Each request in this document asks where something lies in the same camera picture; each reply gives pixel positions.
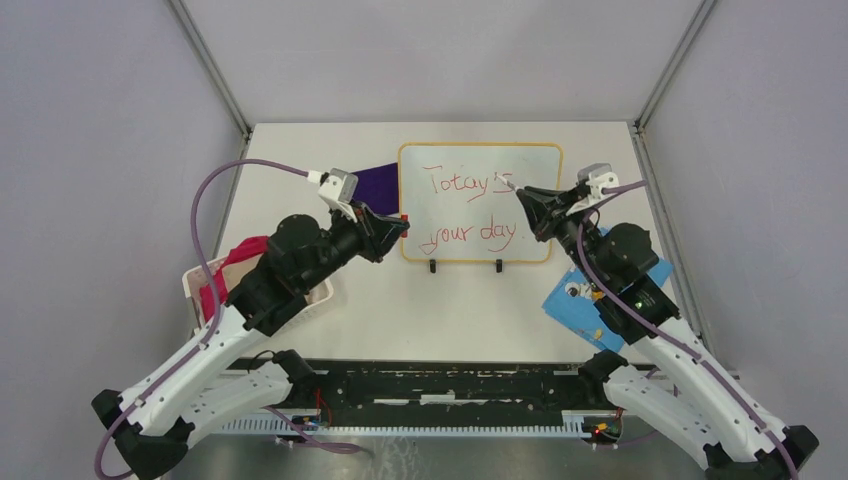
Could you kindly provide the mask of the red capped whiteboard marker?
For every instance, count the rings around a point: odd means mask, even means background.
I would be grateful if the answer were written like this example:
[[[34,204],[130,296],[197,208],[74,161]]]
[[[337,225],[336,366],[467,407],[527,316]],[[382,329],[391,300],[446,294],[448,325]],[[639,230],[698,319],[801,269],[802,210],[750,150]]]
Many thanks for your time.
[[[496,178],[497,180],[499,180],[499,181],[503,184],[503,188],[502,188],[501,190],[497,190],[497,193],[515,192],[515,191],[517,191],[517,190],[518,190],[517,185],[516,185],[516,184],[514,184],[514,183],[510,180],[509,176],[510,176],[510,174],[509,174],[509,173],[505,173],[505,174],[496,174],[496,175],[495,175],[495,178]]]

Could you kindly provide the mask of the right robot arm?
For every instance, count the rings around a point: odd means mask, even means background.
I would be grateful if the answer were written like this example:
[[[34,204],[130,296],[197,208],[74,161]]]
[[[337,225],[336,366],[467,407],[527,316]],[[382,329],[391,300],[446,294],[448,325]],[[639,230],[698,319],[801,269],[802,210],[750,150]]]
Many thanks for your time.
[[[819,446],[804,425],[787,425],[757,403],[704,347],[678,306],[650,277],[659,262],[650,234],[632,223],[601,232],[593,212],[625,193],[587,186],[516,192],[541,242],[557,241],[596,295],[601,321],[678,388],[655,386],[605,349],[579,370],[580,400],[638,416],[686,452],[709,479],[796,479]]]

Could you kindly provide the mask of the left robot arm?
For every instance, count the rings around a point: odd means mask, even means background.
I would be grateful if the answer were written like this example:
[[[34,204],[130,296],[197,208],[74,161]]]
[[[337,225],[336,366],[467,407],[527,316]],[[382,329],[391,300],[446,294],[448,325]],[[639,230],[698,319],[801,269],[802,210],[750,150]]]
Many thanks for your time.
[[[206,436],[260,408],[306,405],[314,394],[313,371],[293,350],[226,385],[209,384],[306,310],[315,287],[357,256],[381,262],[409,227],[357,201],[348,213],[334,211],[327,229],[309,215],[284,218],[257,265],[228,292],[218,318],[146,379],[93,399],[106,439],[131,475],[161,477]]]

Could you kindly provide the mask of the yellow framed whiteboard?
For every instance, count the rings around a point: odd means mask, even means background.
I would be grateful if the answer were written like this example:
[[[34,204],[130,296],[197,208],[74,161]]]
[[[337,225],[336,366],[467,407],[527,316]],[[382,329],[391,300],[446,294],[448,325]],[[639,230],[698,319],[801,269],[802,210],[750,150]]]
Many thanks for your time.
[[[518,188],[556,190],[564,161],[555,143],[406,143],[398,150],[400,213],[409,217],[400,251],[410,262],[541,264],[538,242],[515,192],[497,193],[496,174]]]

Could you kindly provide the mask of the purple cloth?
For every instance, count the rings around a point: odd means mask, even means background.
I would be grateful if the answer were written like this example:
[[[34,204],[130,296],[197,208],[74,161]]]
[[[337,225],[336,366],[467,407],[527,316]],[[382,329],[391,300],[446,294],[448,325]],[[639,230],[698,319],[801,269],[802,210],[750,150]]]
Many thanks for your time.
[[[389,163],[354,172],[358,179],[353,199],[363,202],[379,215],[400,212],[398,165]]]

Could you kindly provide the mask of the blue cartoon print cloth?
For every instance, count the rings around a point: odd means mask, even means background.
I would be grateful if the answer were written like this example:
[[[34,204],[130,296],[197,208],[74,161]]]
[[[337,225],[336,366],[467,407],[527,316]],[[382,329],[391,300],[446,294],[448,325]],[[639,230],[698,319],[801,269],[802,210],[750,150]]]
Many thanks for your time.
[[[589,281],[572,266],[542,303],[546,315],[599,350],[620,353],[625,345],[594,307]]]

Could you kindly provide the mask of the red cloth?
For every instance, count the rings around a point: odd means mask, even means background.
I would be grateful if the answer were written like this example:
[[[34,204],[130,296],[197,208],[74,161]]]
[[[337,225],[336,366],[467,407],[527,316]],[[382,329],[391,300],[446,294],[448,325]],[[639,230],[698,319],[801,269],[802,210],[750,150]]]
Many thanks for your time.
[[[243,240],[231,249],[222,263],[214,269],[214,280],[220,302],[225,302],[229,292],[257,266],[261,255],[267,251],[268,239],[268,236],[254,236]],[[213,318],[215,309],[212,288],[208,284],[199,289],[199,300],[203,322],[207,323]]]

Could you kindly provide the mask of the beige cloth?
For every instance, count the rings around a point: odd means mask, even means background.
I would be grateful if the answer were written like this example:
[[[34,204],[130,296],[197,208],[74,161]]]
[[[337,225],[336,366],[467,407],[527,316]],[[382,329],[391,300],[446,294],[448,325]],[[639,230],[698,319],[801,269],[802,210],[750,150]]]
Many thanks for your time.
[[[240,262],[230,263],[220,269],[225,286],[224,301],[229,299],[231,292],[241,283],[243,278],[258,264],[261,256],[257,255]]]

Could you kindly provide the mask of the white plastic basket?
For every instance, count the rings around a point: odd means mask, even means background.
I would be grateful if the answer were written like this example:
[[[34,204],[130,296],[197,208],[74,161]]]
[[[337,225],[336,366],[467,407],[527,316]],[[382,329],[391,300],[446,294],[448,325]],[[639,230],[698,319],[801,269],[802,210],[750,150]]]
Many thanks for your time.
[[[220,257],[208,264],[208,268],[213,273],[226,257]],[[208,284],[208,280],[203,269],[197,266],[186,271],[182,276],[182,285],[184,294],[188,303],[190,318],[196,323],[196,331],[204,327],[203,314],[200,307],[199,289]],[[283,330],[291,330],[300,324],[306,323],[308,320],[319,317],[326,313],[331,308],[331,303],[334,297],[334,288],[329,280],[324,280],[321,284],[314,287],[306,296],[307,306],[295,315],[284,327]]]

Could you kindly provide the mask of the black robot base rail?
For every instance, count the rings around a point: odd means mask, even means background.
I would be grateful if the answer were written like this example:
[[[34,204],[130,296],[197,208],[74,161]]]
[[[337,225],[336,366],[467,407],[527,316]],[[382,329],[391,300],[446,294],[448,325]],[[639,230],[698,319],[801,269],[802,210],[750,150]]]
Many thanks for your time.
[[[553,427],[565,412],[612,412],[576,363],[311,359],[280,410],[329,409],[333,427]]]

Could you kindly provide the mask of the grey aluminium frame post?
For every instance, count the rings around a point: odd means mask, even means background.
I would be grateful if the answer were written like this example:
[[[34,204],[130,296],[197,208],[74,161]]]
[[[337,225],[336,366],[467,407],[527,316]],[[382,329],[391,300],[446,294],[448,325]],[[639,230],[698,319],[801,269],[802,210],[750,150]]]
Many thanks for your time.
[[[670,58],[663,67],[645,104],[632,122],[632,128],[635,132],[644,131],[654,117],[665,93],[718,4],[719,1],[717,0],[702,0],[698,3],[693,16],[684,29]]]

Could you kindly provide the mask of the left aluminium frame post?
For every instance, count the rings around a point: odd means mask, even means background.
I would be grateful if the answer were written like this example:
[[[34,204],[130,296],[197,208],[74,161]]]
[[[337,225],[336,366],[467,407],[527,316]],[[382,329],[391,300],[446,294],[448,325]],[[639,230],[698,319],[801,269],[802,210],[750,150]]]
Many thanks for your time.
[[[186,37],[195,57],[206,73],[225,110],[243,139],[249,139],[253,128],[225,79],[214,55],[198,27],[188,5],[183,0],[166,0],[176,22]]]

